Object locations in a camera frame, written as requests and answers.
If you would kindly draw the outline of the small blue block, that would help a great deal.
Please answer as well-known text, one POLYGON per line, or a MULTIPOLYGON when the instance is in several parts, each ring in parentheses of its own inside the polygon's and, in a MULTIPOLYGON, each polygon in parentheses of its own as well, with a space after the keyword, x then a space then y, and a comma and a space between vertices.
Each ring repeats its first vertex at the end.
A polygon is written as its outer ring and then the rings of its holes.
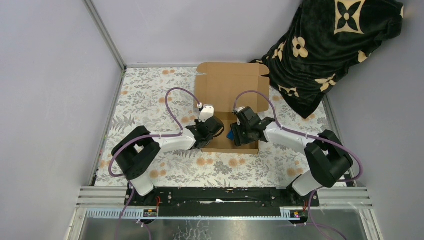
POLYGON ((226 138, 227 139, 229 139, 229 140, 231 140, 231 141, 233 141, 234 140, 234 133, 233 133, 233 131, 232 130, 230 130, 229 132, 228 132, 228 134, 226 135, 226 138))

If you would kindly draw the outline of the brown cardboard box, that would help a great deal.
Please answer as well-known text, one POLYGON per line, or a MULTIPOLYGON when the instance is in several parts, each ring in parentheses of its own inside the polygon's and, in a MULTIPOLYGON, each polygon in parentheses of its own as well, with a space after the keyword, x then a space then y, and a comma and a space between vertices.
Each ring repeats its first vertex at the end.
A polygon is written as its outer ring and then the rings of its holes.
POLYGON ((204 62, 197 67, 194 95, 206 105, 214 107, 214 115, 224 124, 223 133, 202 148, 202 152, 252 154, 259 152, 257 141, 237 147, 227 138, 230 125, 237 122, 234 106, 250 107, 256 113, 266 112, 269 103, 270 73, 259 63, 204 62))

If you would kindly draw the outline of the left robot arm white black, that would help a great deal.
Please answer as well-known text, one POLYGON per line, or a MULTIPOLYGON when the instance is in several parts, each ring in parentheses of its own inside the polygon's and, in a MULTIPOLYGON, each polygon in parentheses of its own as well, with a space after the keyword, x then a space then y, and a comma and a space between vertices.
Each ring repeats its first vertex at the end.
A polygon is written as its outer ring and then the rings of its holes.
POLYGON ((136 127, 116 145, 111 154, 111 163, 117 163, 127 181, 136 191, 136 199, 144 206, 155 200, 155 186, 146 173, 160 153, 189 151, 206 147, 220 136, 225 127, 216 116, 206 121, 196 120, 180 133, 151 133, 145 126, 136 127))

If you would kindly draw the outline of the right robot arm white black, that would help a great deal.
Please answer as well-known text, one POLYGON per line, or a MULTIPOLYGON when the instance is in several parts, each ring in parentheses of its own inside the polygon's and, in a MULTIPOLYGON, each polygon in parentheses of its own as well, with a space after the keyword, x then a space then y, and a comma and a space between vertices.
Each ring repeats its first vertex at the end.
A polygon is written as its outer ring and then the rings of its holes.
POLYGON ((240 107, 233 114, 237 122, 230 127, 235 146, 261 141, 288 147, 306 157, 309 170, 296 178, 286 193, 293 206, 301 205, 313 190, 333 187, 353 165, 351 156, 330 130, 308 135, 279 126, 274 118, 260 118, 250 107, 240 107))

